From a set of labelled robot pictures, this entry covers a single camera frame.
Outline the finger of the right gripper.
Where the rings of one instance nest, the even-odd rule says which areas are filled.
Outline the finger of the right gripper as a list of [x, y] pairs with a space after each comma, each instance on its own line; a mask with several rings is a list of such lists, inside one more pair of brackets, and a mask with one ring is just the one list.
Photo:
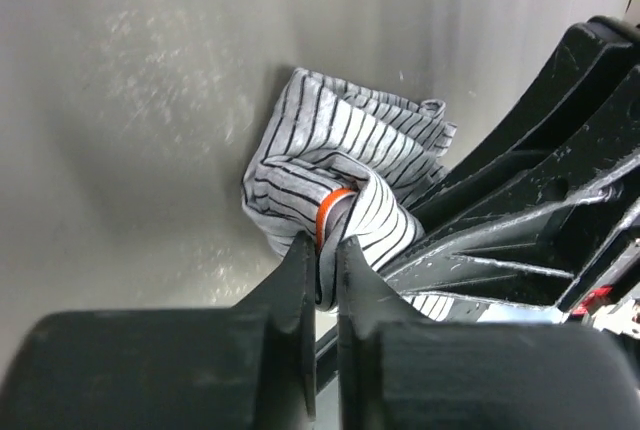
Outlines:
[[412, 210], [425, 234], [382, 271], [398, 293], [574, 308], [637, 234], [638, 28], [601, 16], [571, 26]]

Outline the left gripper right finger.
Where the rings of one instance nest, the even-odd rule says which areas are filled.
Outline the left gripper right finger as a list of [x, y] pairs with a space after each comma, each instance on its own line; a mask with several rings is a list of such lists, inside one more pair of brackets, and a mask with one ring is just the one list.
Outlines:
[[581, 325], [438, 323], [392, 290], [356, 239], [336, 253], [345, 429], [635, 429], [627, 357]]

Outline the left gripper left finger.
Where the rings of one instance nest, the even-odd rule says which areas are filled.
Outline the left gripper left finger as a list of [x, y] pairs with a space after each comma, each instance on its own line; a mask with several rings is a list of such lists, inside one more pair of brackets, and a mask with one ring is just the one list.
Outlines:
[[5, 429], [306, 429], [316, 416], [315, 267], [299, 235], [223, 308], [70, 311], [25, 336]]

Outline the grey striped underwear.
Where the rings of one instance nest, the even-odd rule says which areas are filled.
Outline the grey striped underwear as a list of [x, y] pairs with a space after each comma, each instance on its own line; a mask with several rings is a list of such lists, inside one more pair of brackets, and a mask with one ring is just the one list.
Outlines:
[[423, 238], [410, 209], [447, 175], [440, 159], [455, 133], [440, 99], [297, 68], [242, 178], [243, 210], [279, 256], [297, 234], [312, 238], [315, 304], [333, 312], [339, 244], [356, 238], [378, 271]]

